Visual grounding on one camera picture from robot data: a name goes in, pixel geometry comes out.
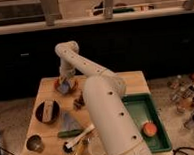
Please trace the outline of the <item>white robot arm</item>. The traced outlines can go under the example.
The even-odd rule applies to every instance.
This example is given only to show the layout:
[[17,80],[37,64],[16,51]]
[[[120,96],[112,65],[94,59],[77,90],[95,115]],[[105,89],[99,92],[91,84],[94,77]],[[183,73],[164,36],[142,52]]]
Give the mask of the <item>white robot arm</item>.
[[76,41],[62,42],[54,50],[61,59],[60,75],[72,77],[78,69],[86,81],[84,104],[107,155],[153,155],[122,102],[126,84],[110,69],[79,54]]

